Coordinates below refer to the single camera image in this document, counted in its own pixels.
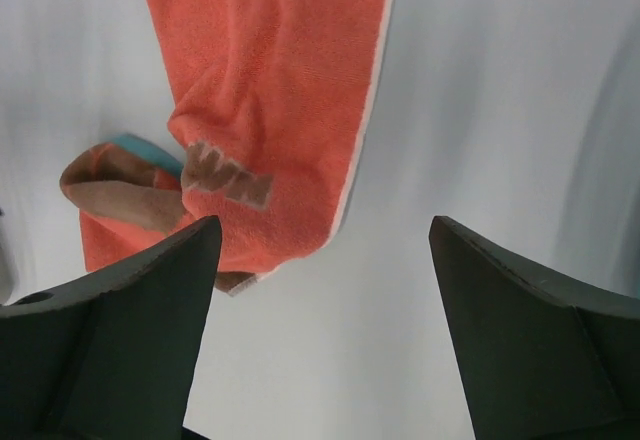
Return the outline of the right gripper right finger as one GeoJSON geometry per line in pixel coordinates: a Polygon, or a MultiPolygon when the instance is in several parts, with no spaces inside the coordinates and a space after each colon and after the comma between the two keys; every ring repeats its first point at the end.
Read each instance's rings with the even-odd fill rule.
{"type": "Polygon", "coordinates": [[[438,216],[429,242],[479,439],[635,439],[639,302],[438,216]]]}

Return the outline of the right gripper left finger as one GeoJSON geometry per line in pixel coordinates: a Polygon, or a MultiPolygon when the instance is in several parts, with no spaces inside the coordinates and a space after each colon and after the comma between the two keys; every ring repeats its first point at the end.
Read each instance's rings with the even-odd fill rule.
{"type": "Polygon", "coordinates": [[[1,310],[5,439],[191,439],[221,249],[215,217],[1,310]]]}

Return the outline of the orange towel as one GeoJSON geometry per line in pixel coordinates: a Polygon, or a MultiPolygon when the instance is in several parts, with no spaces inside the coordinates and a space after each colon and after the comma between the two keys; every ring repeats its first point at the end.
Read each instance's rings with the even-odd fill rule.
{"type": "Polygon", "coordinates": [[[345,213],[393,0],[146,0],[182,167],[106,142],[60,187],[97,271],[217,217],[236,294],[323,248],[345,213]]]}

